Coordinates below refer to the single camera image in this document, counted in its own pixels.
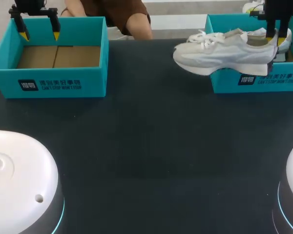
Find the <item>black table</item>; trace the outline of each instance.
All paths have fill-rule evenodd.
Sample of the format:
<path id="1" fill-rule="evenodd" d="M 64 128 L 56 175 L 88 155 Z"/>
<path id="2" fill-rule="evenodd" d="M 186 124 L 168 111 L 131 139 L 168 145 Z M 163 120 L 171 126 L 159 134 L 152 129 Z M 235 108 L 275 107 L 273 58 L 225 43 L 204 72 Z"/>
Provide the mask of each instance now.
<path id="1" fill-rule="evenodd" d="M 180 40 L 111 41 L 104 99 L 5 100 L 0 130 L 58 165 L 68 234 L 274 234 L 293 93 L 216 95 Z"/>

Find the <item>shoe heel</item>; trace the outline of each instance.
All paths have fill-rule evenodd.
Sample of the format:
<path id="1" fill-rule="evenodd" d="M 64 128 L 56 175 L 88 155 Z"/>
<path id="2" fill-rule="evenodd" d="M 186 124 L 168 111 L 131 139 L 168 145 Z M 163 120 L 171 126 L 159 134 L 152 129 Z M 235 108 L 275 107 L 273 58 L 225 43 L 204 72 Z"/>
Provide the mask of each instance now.
<path id="1" fill-rule="evenodd" d="M 234 70 L 254 76 L 266 76 L 268 75 L 267 64 L 235 64 Z"/>

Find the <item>white floor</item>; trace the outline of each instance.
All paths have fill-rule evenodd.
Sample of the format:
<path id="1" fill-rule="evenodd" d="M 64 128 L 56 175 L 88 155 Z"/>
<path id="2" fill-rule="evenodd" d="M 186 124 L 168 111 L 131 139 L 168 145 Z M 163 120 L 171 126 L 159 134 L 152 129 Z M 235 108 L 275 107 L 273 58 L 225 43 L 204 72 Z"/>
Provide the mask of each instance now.
<path id="1" fill-rule="evenodd" d="M 241 12 L 245 0 L 143 0 L 151 15 L 156 38 L 178 38 L 205 27 L 208 13 Z M 8 10 L 14 0 L 0 0 L 0 40 L 10 20 Z M 64 8 L 64 0 L 48 0 L 47 7 Z M 119 32 L 111 30 L 111 39 Z"/>

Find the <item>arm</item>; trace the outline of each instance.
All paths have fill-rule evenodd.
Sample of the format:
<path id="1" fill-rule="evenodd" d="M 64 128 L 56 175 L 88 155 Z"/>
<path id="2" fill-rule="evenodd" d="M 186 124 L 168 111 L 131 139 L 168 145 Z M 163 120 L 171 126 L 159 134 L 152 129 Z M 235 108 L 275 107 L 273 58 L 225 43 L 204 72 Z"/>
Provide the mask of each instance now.
<path id="1" fill-rule="evenodd" d="M 69 12 L 75 17 L 86 17 L 84 6 L 80 0 L 65 0 Z"/>

